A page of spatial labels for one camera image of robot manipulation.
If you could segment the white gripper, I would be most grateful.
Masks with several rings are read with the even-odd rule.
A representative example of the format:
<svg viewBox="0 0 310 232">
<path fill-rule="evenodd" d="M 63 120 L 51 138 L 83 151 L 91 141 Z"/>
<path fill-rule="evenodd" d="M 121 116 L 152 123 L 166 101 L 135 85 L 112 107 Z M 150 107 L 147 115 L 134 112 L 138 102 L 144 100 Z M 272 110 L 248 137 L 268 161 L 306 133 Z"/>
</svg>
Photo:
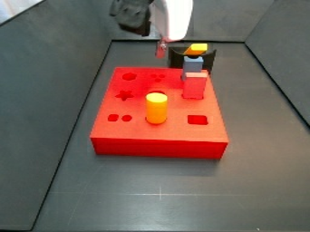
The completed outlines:
<svg viewBox="0 0 310 232">
<path fill-rule="evenodd" d="M 179 41 L 187 35 L 194 0 L 154 0 L 150 5 L 151 22 L 162 39 L 156 43 L 155 56 L 163 58 L 167 41 Z"/>
</svg>

